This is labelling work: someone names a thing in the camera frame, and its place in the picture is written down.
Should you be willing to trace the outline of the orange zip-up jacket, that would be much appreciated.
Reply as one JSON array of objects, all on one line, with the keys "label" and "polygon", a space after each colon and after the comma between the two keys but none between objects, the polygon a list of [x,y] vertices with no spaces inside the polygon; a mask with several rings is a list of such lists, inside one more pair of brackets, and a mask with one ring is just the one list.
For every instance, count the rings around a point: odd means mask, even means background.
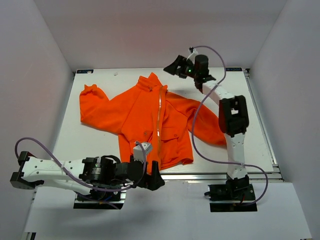
[{"label": "orange zip-up jacket", "polygon": [[108,98],[97,85],[85,85],[79,95],[80,120],[118,136],[120,158],[128,162],[136,142],[148,142],[147,163],[165,170],[194,161],[189,133],[201,141],[225,146],[218,117],[199,101],[168,91],[151,73],[139,77],[127,91]]}]

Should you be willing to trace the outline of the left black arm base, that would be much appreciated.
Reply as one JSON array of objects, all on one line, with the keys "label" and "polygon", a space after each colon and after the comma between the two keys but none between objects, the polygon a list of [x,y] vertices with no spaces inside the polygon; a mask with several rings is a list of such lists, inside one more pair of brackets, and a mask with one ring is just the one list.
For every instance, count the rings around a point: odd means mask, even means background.
[{"label": "left black arm base", "polygon": [[126,190],[112,187],[116,191],[97,191],[88,187],[75,190],[74,209],[82,210],[121,210],[126,199]]}]

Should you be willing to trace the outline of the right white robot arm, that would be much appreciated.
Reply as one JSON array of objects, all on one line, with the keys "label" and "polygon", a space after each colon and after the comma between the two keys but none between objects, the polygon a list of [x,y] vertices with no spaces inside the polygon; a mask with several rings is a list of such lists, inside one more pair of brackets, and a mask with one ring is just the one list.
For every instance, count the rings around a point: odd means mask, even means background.
[{"label": "right white robot arm", "polygon": [[233,200],[238,199],[249,188],[244,153],[245,134],[249,126],[246,98],[231,94],[210,75],[206,55],[198,54],[194,61],[178,55],[163,70],[182,79],[192,78],[196,89],[218,105],[218,125],[226,139],[228,157],[226,189],[222,192]]}]

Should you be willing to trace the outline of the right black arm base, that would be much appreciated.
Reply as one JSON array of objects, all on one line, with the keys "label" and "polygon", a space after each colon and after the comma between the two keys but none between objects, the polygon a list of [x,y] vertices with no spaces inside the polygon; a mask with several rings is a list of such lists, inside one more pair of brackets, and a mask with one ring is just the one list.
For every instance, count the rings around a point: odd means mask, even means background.
[{"label": "right black arm base", "polygon": [[210,184],[204,196],[209,199],[212,213],[257,212],[255,191],[252,184],[243,188],[233,188],[230,183]]}]

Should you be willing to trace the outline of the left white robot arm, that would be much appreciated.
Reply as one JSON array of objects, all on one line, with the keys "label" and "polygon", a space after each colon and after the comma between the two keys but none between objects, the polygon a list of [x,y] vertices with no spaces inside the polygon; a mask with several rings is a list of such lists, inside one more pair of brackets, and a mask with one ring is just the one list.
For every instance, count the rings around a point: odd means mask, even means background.
[{"label": "left white robot arm", "polygon": [[10,183],[14,188],[23,190],[53,187],[99,200],[106,192],[136,187],[155,191],[165,185],[157,161],[152,162],[151,173],[148,173],[147,163],[134,157],[130,157],[129,162],[121,162],[114,155],[103,155],[58,164],[23,151],[18,157],[18,164],[19,170],[12,173]]}]

